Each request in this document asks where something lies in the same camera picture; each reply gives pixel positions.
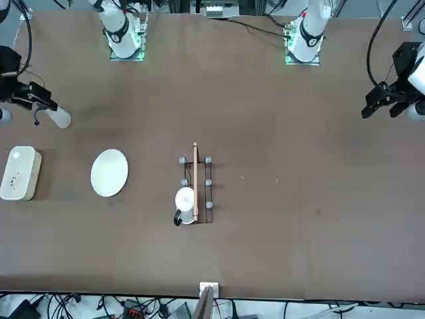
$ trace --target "metal frame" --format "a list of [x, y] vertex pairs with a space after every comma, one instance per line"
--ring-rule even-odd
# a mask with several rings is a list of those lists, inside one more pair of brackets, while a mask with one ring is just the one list
[[417, 18], [419, 12], [425, 7], [425, 0], [416, 0], [416, 2], [409, 8], [407, 13], [401, 17], [401, 24], [403, 31], [411, 31], [412, 22]]

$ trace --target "white mug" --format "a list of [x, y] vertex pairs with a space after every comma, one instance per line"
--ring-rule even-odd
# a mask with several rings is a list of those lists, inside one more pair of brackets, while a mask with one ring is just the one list
[[175, 196], [176, 213], [174, 225], [189, 225], [195, 221], [193, 207], [195, 206], [195, 192], [190, 187], [180, 188]]

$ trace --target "white cylinder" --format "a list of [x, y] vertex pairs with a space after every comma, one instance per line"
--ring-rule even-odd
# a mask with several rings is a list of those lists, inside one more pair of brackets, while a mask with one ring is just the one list
[[193, 207], [195, 206], [195, 192], [190, 187], [183, 187], [175, 196], [176, 209], [181, 212], [182, 224], [188, 225], [195, 220], [193, 217]]
[[1, 118], [0, 118], [0, 124], [5, 125], [12, 122], [12, 113], [9, 110], [5, 110], [4, 108], [0, 109], [1, 111]]
[[407, 117], [410, 118], [411, 120], [414, 121], [423, 121], [425, 120], [425, 116], [424, 115], [420, 115], [417, 111], [416, 111], [416, 103], [411, 104], [406, 111]]
[[67, 128], [71, 124], [71, 115], [58, 106], [57, 111], [44, 110], [59, 128]]

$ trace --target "black handle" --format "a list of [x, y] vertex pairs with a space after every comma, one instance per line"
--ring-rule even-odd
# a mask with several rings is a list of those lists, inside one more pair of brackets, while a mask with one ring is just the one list
[[183, 220], [180, 218], [180, 214], [181, 214], [181, 210], [180, 210], [180, 209], [178, 209], [178, 210], [175, 212], [175, 215], [174, 215], [174, 225], [176, 225], [176, 226], [180, 226], [181, 222], [183, 221]]

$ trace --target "white plate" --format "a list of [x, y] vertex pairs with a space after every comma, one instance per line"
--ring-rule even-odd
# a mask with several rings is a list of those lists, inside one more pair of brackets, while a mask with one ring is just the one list
[[102, 152], [92, 166], [92, 186], [94, 191], [103, 197], [114, 196], [126, 184], [128, 162], [118, 150]]

